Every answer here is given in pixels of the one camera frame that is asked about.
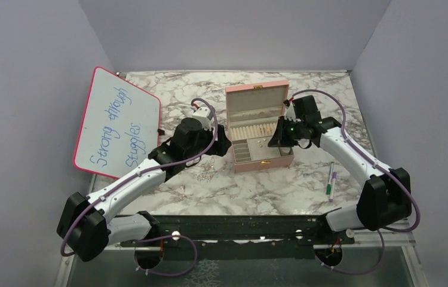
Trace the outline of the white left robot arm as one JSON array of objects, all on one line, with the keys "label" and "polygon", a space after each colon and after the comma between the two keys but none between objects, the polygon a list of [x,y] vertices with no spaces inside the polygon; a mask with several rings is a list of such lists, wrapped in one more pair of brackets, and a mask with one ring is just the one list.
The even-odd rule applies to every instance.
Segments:
[{"label": "white left robot arm", "polygon": [[183,171],[189,161],[203,155],[223,157],[230,147],[222,124],[206,130],[200,120],[184,118],[173,136],[128,174],[95,195],[74,193],[68,197],[56,228],[63,240],[61,255],[77,255],[84,262],[94,259],[118,235],[112,223],[123,208]]}]

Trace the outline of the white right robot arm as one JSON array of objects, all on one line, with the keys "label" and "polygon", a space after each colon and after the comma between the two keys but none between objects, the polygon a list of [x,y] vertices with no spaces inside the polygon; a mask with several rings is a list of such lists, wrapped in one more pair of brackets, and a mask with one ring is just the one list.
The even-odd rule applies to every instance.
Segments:
[{"label": "white right robot arm", "polygon": [[322,117],[313,96],[284,101],[269,147],[291,148],[308,140],[332,155],[361,187],[357,204],[323,215],[315,228],[317,239],[330,243],[347,229],[376,231],[412,214],[410,176],[403,168],[392,169],[372,157],[346,133],[333,117]]}]

